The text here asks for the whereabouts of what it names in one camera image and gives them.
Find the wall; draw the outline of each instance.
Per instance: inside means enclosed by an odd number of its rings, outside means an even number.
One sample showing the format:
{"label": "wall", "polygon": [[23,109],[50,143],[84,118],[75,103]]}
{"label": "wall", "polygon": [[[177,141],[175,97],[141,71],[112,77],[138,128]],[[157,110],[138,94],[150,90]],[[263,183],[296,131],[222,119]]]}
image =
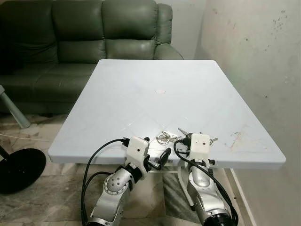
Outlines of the wall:
{"label": "wall", "polygon": [[193,59],[206,0],[155,0],[173,8],[172,46],[184,59]]}
{"label": "wall", "polygon": [[235,170],[258,226],[301,225],[300,1],[210,0],[196,59],[214,59],[286,156]]}

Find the table leg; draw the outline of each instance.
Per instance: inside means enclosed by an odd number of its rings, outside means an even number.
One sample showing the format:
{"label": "table leg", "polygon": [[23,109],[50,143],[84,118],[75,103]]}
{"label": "table leg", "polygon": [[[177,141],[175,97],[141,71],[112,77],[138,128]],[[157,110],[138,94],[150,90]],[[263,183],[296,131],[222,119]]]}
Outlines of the table leg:
{"label": "table leg", "polygon": [[9,109],[10,113],[13,115],[17,123],[20,125],[21,128],[27,128],[30,126],[30,122],[28,119],[20,112],[17,106],[9,99],[9,97],[3,92],[0,94],[0,97],[6,107]]}

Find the black connector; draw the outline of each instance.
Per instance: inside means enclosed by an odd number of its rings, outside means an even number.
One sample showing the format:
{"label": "black connector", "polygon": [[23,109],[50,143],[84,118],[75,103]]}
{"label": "black connector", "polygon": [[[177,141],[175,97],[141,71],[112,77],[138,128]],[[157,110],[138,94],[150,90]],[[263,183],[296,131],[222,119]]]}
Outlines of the black connector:
{"label": "black connector", "polygon": [[167,148],[160,156],[159,160],[158,160],[158,164],[159,164],[159,167],[157,170],[161,170],[162,167],[165,165],[165,163],[167,162],[168,160],[168,157],[171,153],[171,148]]}
{"label": "black connector", "polygon": [[214,159],[208,159],[208,160],[209,160],[210,164],[215,165],[215,160]]}
{"label": "black connector", "polygon": [[187,138],[185,137],[183,140],[182,140],[182,143],[188,147],[190,147],[191,145],[191,138]]}
{"label": "black connector", "polygon": [[128,147],[128,144],[130,143],[130,139],[129,138],[126,138],[124,137],[122,140],[122,144],[125,146],[125,147]]}

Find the white table top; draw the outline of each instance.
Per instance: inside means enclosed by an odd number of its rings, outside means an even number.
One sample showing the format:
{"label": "white table top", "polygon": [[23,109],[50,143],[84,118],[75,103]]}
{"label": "white table top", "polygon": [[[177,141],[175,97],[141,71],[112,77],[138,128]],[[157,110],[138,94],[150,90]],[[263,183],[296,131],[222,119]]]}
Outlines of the white table top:
{"label": "white table top", "polygon": [[[218,137],[215,167],[277,169],[285,157],[215,61],[101,60],[53,141],[57,163],[87,163],[106,142],[149,137],[151,157],[162,130],[178,127]],[[123,164],[126,148],[115,143],[94,164]],[[172,152],[170,162],[177,165]]]}

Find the metal key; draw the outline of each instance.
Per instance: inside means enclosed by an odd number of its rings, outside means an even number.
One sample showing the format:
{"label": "metal key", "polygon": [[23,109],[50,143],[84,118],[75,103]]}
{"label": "metal key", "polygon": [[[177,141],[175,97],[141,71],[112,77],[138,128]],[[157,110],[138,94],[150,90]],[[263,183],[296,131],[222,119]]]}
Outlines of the metal key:
{"label": "metal key", "polygon": [[188,133],[188,132],[186,132],[185,130],[183,130],[183,129],[181,129],[181,128],[178,128],[178,130],[181,131],[182,134],[185,135],[185,137],[191,138],[192,133]]}
{"label": "metal key", "polygon": [[214,142],[214,141],[217,141],[218,140],[218,138],[216,137],[216,138],[214,138],[214,139],[210,139],[210,145],[212,145],[212,143]]}

